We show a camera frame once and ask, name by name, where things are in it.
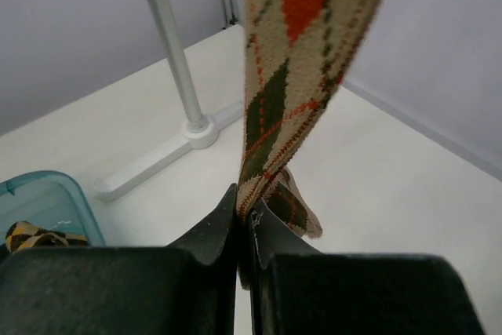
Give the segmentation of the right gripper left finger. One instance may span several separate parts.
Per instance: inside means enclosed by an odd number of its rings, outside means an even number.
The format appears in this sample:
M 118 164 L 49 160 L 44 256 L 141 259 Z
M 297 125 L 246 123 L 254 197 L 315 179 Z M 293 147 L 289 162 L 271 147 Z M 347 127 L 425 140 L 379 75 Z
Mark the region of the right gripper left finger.
M 1 266 L 4 334 L 231 334 L 236 188 L 164 247 L 36 247 Z

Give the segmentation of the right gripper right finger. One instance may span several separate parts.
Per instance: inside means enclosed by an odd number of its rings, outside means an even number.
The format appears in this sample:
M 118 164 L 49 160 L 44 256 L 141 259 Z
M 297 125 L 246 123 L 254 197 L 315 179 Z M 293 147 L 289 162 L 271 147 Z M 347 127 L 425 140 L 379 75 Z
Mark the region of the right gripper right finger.
M 474 335 L 463 281 L 430 254 L 318 251 L 260 203 L 249 215 L 255 334 Z

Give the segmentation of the brown yellow argyle sock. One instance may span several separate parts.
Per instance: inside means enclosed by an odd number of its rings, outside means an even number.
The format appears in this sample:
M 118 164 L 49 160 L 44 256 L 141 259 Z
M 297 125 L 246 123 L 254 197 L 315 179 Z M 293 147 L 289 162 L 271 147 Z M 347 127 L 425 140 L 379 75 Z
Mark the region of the brown yellow argyle sock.
M 39 246 L 89 246 L 84 235 L 47 230 L 27 221 L 17 221 L 5 235 L 6 249 L 15 253 Z

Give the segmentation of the beige orange argyle sock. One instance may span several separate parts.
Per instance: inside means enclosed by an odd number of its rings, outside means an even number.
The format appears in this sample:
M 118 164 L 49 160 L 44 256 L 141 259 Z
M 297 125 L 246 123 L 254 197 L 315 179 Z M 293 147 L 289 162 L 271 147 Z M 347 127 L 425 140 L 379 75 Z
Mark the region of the beige orange argyle sock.
M 296 235 L 321 237 L 288 163 L 339 89 L 381 1 L 245 1 L 239 220 L 266 202 Z

